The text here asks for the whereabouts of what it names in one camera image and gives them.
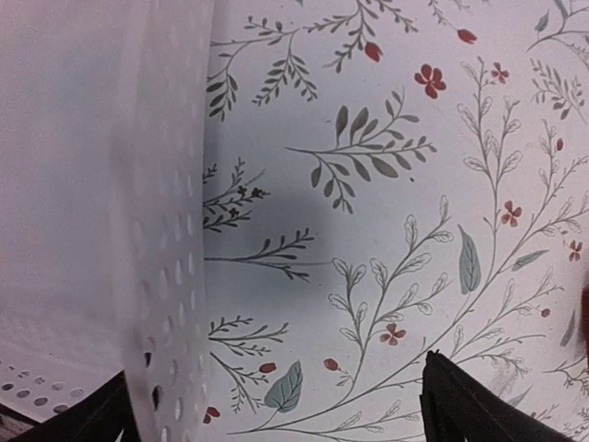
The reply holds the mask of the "white perforated plastic basket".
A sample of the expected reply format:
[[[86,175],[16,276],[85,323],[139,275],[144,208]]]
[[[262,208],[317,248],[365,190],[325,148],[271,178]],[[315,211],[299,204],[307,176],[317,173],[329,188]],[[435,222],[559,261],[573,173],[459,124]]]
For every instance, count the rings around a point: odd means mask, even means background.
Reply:
[[[210,1],[1,5],[1,402],[67,427],[116,376],[195,441]]]

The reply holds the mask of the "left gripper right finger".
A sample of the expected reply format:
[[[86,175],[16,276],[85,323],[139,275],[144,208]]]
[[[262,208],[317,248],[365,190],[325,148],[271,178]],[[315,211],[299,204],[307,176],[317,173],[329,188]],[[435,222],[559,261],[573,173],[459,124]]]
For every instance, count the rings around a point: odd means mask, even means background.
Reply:
[[[438,351],[427,353],[420,404],[427,442],[570,440],[502,401]]]

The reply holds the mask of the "dark red towel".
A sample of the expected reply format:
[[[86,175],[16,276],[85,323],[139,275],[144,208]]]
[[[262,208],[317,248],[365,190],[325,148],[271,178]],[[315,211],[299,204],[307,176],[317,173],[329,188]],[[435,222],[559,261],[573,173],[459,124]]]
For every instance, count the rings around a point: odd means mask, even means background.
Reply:
[[[583,335],[583,345],[586,361],[589,361],[589,286],[587,285],[581,295],[581,319],[580,328]]]

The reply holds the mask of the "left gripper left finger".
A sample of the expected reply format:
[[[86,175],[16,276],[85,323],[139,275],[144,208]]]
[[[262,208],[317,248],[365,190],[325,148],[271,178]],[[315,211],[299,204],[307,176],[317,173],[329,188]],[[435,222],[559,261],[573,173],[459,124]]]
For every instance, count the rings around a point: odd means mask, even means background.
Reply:
[[[17,442],[136,441],[136,422],[123,371],[74,407],[13,438]]]

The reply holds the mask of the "floral patterned table mat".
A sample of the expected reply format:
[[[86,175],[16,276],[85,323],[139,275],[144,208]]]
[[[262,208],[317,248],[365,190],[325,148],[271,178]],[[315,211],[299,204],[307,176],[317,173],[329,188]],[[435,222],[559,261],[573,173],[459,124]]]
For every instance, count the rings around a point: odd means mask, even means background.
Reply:
[[[588,5],[219,1],[204,441],[421,441],[427,354],[588,437]]]

